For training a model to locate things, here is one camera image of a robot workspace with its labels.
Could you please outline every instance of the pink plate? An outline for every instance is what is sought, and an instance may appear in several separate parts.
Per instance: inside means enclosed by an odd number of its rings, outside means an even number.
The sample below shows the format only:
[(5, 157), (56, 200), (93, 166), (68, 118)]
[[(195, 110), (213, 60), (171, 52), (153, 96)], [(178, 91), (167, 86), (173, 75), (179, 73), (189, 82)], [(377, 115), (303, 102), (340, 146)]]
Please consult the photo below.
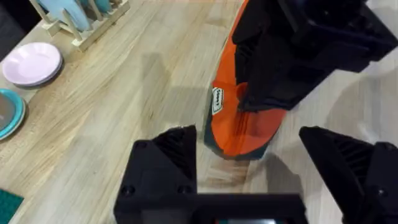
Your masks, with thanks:
[(4, 77), (17, 85), (33, 85), (51, 77), (61, 63), (61, 53), (47, 43), (30, 43), (13, 50), (2, 66)]

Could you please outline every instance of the wooden countertop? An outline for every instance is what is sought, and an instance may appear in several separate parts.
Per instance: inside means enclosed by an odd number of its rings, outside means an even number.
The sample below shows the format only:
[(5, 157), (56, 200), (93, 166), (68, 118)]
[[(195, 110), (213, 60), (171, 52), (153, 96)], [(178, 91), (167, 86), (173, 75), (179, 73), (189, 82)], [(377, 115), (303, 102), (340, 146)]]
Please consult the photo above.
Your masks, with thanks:
[[(65, 68), (51, 84), (17, 91), (29, 116), (0, 143), (0, 188), (25, 198), (11, 223), (114, 223), (112, 207), (136, 139), (184, 124), (202, 131), (207, 93), (241, 5), (236, 1), (131, 1), (85, 53), (71, 37), (35, 28), (22, 43), (55, 44)], [(393, 0), (371, 1), (398, 34)], [(299, 192), (310, 223), (341, 213), (304, 149), (302, 126), (398, 145), (397, 51), (362, 74), (337, 71), (285, 118), (267, 156), (224, 161), (198, 140), (200, 192)]]

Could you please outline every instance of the dish rack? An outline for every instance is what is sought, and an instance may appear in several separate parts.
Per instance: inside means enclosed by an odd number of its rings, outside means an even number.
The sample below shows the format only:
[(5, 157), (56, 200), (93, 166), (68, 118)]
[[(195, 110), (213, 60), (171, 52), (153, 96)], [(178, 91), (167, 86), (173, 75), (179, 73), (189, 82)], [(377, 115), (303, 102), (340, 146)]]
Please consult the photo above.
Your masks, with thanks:
[(72, 44), (80, 51), (84, 52), (96, 39), (98, 39), (114, 22), (116, 22), (127, 10), (130, 9), (129, 0), (110, 0), (112, 11), (102, 14), (97, 8), (94, 0), (88, 0), (89, 8), (83, 8), (80, 0), (75, 0), (90, 23), (89, 30), (80, 31), (73, 24), (69, 13), (62, 9), (62, 15), (66, 23), (54, 19), (50, 13), (46, 14), (37, 0), (29, 0), (37, 13), (41, 16), (44, 23), (42, 27), (53, 37), (61, 29), (65, 30), (75, 37)]

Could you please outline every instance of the green mat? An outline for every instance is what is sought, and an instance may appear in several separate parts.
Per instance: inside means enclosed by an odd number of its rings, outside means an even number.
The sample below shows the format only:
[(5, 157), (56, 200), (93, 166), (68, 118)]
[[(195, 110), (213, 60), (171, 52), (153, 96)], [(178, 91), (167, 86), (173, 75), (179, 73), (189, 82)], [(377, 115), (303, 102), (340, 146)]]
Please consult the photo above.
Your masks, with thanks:
[(0, 224), (8, 224), (23, 198), (0, 189)]

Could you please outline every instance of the blue plate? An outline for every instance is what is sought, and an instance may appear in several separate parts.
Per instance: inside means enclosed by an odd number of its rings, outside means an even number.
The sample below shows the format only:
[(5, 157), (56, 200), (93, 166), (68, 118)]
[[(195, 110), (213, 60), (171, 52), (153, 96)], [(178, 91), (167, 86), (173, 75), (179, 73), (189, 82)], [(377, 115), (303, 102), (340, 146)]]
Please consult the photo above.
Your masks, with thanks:
[(90, 29), (90, 23), (87, 20), (85, 12), (80, 9), (75, 0), (38, 0), (37, 2), (62, 22), (67, 23), (62, 14), (62, 9), (65, 9), (77, 29)]
[(15, 106), (15, 114), (11, 122), (2, 130), (0, 130), (0, 139), (8, 135), (19, 124), (19, 121), (24, 117), (24, 100), (18, 93), (12, 90), (0, 89), (0, 93), (7, 97)]
[[(82, 5), (88, 6), (88, 0), (80, 0), (80, 2)], [(97, 5), (98, 10), (100, 10), (103, 13), (112, 10), (111, 3), (109, 3), (109, 0), (94, 0), (94, 2)]]

